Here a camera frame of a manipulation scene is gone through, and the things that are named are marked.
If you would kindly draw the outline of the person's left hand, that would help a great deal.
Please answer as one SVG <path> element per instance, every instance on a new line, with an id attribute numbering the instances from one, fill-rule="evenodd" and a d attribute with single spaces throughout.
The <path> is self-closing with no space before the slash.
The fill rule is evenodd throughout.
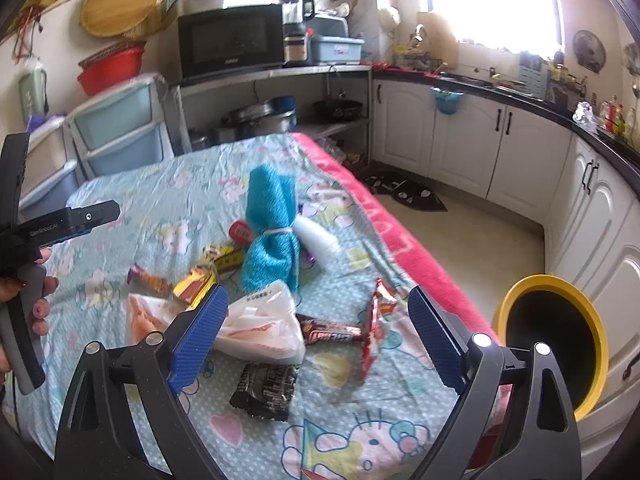
<path id="1" fill-rule="evenodd" d="M 41 335 L 34 329 L 39 321 L 35 306 L 47 296 L 47 270 L 41 250 L 38 259 L 11 270 L 9 278 L 25 284 L 17 294 L 1 301 L 1 350 L 23 396 L 40 388 L 46 380 Z"/>

